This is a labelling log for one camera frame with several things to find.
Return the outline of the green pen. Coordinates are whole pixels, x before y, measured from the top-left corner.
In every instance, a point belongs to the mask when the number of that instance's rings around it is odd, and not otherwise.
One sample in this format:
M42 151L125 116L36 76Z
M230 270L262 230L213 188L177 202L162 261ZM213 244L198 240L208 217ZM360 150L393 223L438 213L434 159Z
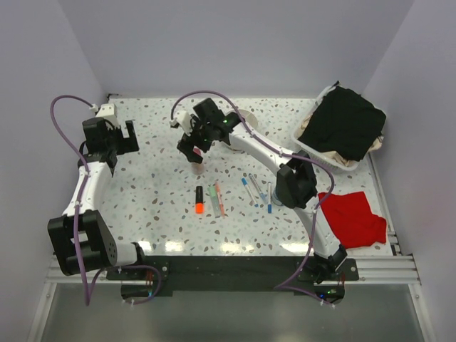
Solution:
M211 199L211 203L212 203L212 208L214 210L214 215L215 215L215 217L220 217L222 215L222 213L221 213L221 209L219 206L217 191L216 191L214 185L209 186L208 191L209 191L209 198Z

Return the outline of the orange black highlighter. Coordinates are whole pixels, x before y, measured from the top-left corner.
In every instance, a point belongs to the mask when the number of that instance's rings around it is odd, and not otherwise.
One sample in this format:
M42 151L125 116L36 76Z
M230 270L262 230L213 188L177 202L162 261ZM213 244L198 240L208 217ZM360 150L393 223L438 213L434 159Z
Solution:
M195 188L195 212L197 214L204 213L204 194L202 186Z

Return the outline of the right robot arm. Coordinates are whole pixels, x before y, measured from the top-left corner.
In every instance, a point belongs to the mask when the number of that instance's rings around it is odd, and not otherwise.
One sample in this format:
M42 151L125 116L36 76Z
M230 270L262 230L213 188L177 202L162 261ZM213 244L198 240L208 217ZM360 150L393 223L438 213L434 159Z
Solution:
M207 152L217 141L246 152L271 171L276 178L276 198L298 215L309 235L309 251L294 277L307 270L321 283L335 279L343 271L347 252L321 209L324 199L318 197L316 189L316 161L266 139L245 121L237 108L225 114L211 98L196 104L192 113L173 107L170 126L182 129L177 149L189 162L202 163L202 156L194 149Z

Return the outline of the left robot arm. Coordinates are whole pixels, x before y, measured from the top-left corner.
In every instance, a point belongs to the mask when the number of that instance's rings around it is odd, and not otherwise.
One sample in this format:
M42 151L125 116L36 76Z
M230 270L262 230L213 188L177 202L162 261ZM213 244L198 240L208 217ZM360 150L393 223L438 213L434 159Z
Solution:
M123 272L131 279L141 279L147 273L147 262L139 244L117 243L100 213L118 156L139 150L133 122L127 120L125 124L126 138L113 120L91 118L83 121L87 153L83 155L84 160L78 162L76 189L63 214L48 222L54 254L66 276L81 272L75 233L82 234L79 242L86 271L123 266Z

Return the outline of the blue capped pen left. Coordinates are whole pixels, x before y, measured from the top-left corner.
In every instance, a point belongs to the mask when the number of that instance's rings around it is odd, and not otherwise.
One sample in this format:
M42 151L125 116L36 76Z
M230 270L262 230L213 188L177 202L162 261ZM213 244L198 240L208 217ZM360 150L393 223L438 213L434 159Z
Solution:
M250 199L253 202L253 205L255 207L258 207L259 204L257 202L257 199L254 196L254 194L253 194L253 192L252 192L252 190L251 190L251 188L249 186L249 183L247 182L247 180L244 177L242 178L242 184L244 185L245 190L247 191L248 195L250 196Z

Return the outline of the round beige divided organizer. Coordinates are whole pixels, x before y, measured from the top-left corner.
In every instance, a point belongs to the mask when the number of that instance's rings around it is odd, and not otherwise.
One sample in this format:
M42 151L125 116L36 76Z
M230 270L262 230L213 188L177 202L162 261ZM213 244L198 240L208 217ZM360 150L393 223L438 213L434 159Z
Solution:
M239 109L239 114L249 128L253 130L256 130L258 128L258 120L252 112L244 109ZM246 137L246 133L247 131L245 130L244 125L242 123L238 124L234 129L234 135L231 136L231 139L233 140L230 141L230 144L224 142L223 145L232 151L244 151L242 143Z

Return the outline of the orange pen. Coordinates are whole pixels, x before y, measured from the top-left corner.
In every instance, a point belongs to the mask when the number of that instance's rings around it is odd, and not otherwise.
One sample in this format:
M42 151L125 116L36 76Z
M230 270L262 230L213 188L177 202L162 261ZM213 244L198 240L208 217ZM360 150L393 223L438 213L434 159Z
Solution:
M218 198L218 202L219 202L219 208L220 208L220 212L221 212L222 218L225 218L224 204L223 204L223 201L222 201L222 193L221 193L221 190L220 190L220 187L219 187L219 183L215 182L214 186L215 186L215 189L216 189L217 198Z

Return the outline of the white blue marker middle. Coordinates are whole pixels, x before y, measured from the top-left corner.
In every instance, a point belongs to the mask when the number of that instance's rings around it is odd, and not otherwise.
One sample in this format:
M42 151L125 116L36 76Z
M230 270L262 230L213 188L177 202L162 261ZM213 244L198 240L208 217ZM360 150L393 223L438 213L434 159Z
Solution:
M252 174L252 173L249 173L249 179L251 180L254 188L256 189L256 191L258 192L260 198L263 200L263 202L265 204L268 204L267 202L267 198L266 198L266 195L264 194L264 192L262 191L262 189L260 188L255 176Z

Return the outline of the blue pen right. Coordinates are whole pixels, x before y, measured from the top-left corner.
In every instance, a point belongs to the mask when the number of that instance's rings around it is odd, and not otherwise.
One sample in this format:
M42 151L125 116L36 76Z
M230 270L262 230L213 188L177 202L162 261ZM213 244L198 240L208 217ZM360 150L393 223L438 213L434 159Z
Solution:
M273 195L272 190L273 190L272 183L268 182L267 183L267 212L268 212L268 214L272 213L272 195Z

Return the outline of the blue washi tape roll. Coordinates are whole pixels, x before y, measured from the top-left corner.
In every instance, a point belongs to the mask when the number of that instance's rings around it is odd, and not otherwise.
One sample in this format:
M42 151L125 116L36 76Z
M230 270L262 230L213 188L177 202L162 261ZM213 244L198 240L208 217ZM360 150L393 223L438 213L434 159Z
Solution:
M276 190L273 191L271 200L272 200L272 202L273 202L276 206L278 206L278 207L283 207L283 206L284 206L284 204L282 203L282 201L278 198L277 193L276 193Z

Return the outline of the beige cloth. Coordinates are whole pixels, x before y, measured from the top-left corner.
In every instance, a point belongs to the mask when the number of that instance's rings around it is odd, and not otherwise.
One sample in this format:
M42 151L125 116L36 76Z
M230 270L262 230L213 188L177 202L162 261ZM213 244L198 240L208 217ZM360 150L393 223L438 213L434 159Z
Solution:
M355 170L358 166L359 161L356 160L347 160L346 158L342 157L336 151L328 151L328 152L319 152L312 147L308 146L304 142L300 142L298 140L299 137L302 136L305 129L310 123L310 119L312 117L312 113L308 114L302 120L299 129L292 135L293 138L296 138L297 144L301 147L302 150L307 151L310 156L312 156L316 160L320 160L325 162L330 167L334 168L335 170L343 170L343 171L352 171Z

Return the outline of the black cloth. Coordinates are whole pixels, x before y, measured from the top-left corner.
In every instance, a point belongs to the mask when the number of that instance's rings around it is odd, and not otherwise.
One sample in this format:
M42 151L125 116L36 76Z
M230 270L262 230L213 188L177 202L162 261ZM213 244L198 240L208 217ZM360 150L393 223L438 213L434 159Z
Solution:
M336 87L314 111L299 140L319 152L360 161L381 147L386 114L349 88Z

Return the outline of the white plastic basket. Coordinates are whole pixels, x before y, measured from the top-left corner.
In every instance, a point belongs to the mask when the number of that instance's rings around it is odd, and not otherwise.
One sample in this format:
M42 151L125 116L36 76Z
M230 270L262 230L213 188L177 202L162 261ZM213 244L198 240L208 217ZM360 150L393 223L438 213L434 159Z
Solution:
M298 123L295 124L295 126L293 127L290 133L290 138L293 144L295 144L300 150L303 150L304 152L308 153L313 160L316 160L319 163L325 165L330 171L335 173L352 172L359 166L359 162L352 161L349 162L347 165L343 163L341 164L333 158L328 157L324 153L313 149L312 147L308 146L307 144L299 140L299 137L304 132L304 128L302 128L302 123L313 115L314 111L320 106L321 102L323 101L323 98L338 86L340 86L340 82L336 81L333 85L324 88L315 99L309 101L308 105L303 110L303 113L301 114Z

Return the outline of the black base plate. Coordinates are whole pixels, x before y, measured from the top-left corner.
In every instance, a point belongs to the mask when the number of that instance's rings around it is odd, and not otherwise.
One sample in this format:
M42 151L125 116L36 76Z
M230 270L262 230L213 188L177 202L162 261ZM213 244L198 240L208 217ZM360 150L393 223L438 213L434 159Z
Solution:
M121 296L158 296L177 291L269 292L299 271L287 285L315 291L322 299L342 299L346 281L357 281L355 259L345 259L335 271L319 266L311 256L302 266L299 256L147 256L149 269L115 269L107 280L122 283Z

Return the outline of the aluminium rail frame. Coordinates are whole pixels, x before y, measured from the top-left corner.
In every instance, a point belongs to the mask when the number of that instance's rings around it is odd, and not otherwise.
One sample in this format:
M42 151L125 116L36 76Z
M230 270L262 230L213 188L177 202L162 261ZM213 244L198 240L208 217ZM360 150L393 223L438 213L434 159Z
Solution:
M179 133L168 120L171 98L120 98L111 103L133 120L138 152L119 159L101 212L117 242L138 242L149 256L302 257L308 234L296 214L255 207L242 185L252 173L262 189L273 176L253 157L223 145L195 175L176 150ZM215 217L208 187L219 183L225 218ZM202 186L204 213L195 212ZM424 299L415 261L400 250L392 227L385 244L352 249L360 279L331 309L280 291L177 291L129 306L119 281L100 274L89 306L79 276L55 261L46 277L40 341L428 341Z

